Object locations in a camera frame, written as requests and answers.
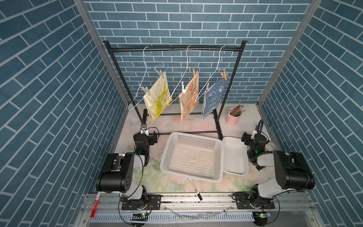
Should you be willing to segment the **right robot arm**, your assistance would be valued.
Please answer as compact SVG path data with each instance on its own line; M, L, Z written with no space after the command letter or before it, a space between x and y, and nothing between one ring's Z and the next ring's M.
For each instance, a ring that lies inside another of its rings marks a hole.
M301 153L266 150L268 140L258 130L252 134L244 132L241 141L248 146L248 160L258 171L266 167L273 167L275 170L275 176L270 180L252 187L250 203L267 203L277 195L315 187L314 176Z

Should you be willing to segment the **blue patterned towel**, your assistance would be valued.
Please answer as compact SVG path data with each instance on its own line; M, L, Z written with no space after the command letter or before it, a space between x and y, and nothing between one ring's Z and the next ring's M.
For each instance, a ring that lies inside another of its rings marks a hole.
M206 90L202 108L202 121L219 105L227 84L228 81L225 78L220 78Z

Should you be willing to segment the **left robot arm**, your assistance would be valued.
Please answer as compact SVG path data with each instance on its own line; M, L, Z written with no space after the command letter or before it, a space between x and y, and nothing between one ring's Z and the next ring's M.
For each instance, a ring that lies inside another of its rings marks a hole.
M135 148L124 155L110 153L106 156L96 180L96 190L104 193L119 193L123 201L146 202L147 192L141 183L133 182L133 170L143 171L150 160L150 146L157 143L158 132L138 132L133 135Z

